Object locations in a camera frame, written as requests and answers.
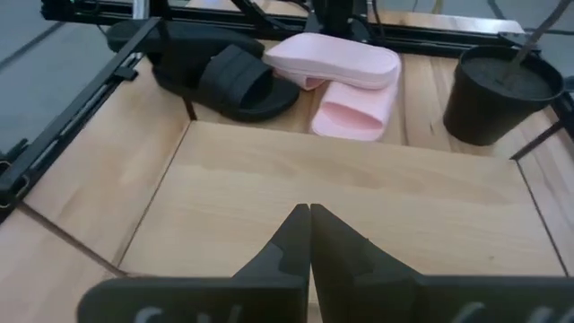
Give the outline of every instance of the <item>soil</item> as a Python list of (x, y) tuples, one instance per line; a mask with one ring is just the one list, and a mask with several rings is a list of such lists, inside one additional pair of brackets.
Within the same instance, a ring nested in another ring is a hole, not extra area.
[(502, 95), (522, 100), (542, 100), (552, 97), (554, 94), (552, 88), (542, 76), (523, 66), (509, 78), (510, 82), (507, 85), (500, 83), (498, 80), (506, 72), (508, 65), (509, 61), (506, 60), (481, 57), (468, 60), (464, 67), (473, 80)]

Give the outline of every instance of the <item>black slide sandal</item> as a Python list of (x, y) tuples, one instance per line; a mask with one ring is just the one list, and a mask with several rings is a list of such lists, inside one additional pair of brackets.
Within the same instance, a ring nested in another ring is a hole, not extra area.
[(236, 121), (276, 117), (299, 98), (296, 84), (274, 77), (269, 65), (233, 45), (212, 57), (203, 69), (181, 71), (169, 64), (174, 61), (179, 58), (164, 57), (164, 64), (153, 67), (161, 87)]
[[(106, 31), (109, 49), (117, 53), (145, 22), (146, 20), (129, 20), (109, 27)], [(235, 31), (188, 22), (165, 22), (165, 24), (170, 35), (170, 47), (186, 51), (191, 57), (211, 57), (229, 45), (242, 48), (254, 57), (261, 57), (265, 50), (260, 42)], [(165, 50), (160, 33), (156, 29), (135, 48), (135, 52), (146, 54), (163, 53)]]

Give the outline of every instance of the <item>plant pot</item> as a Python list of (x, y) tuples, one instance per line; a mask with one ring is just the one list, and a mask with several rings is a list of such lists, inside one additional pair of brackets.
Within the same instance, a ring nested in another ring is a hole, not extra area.
[(498, 81), (517, 52), (479, 46), (460, 57), (443, 117), (452, 136), (469, 144), (494, 144), (564, 92), (560, 72), (533, 55), (510, 77), (511, 85)]

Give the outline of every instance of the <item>gray floor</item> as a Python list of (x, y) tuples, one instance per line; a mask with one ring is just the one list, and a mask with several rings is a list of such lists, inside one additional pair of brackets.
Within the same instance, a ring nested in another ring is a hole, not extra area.
[[(179, 5), (182, 0), (174, 0)], [(378, 0), (387, 10), (411, 11), (413, 1)], [(534, 28), (558, 0), (444, 0), (443, 13), (519, 21)], [(429, 12), (433, 0), (419, 0), (415, 11)], [(489, 3), (495, 3), (499, 11)], [(34, 139), (110, 60), (112, 53), (95, 26), (66, 23), (23, 55), (19, 49), (49, 28), (39, 14), (40, 0), (0, 0), (0, 151), (23, 137)], [(574, 31), (574, 4), (553, 27)], [(545, 57), (565, 75), (574, 74), (574, 36), (544, 35)]]

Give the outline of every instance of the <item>wooden table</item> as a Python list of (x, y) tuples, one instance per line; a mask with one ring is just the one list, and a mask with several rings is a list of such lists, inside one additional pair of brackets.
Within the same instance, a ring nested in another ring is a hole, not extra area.
[[(260, 4), (303, 14), (291, 4)], [(515, 22), (420, 13), (384, 13), (383, 20), (521, 31)], [(303, 134), (321, 90), (256, 125), (266, 129), (222, 125), (233, 122), (202, 107), (202, 121), (190, 123), (182, 99), (158, 87), (144, 60), (139, 77), (118, 87), (27, 202), (109, 261), (155, 275), (232, 275), (306, 202), (324, 203), (425, 274), (564, 275), (552, 242), (574, 271), (571, 141), (558, 134), (520, 162), (530, 191), (506, 160), (550, 125), (551, 111), (493, 147), (462, 144), (440, 123), (456, 60), (402, 58), (402, 88), (383, 144)], [(73, 322), (82, 294), (110, 278), (19, 212), (0, 226), (0, 258), (7, 322)], [(316, 306), (311, 315), (317, 321)]]

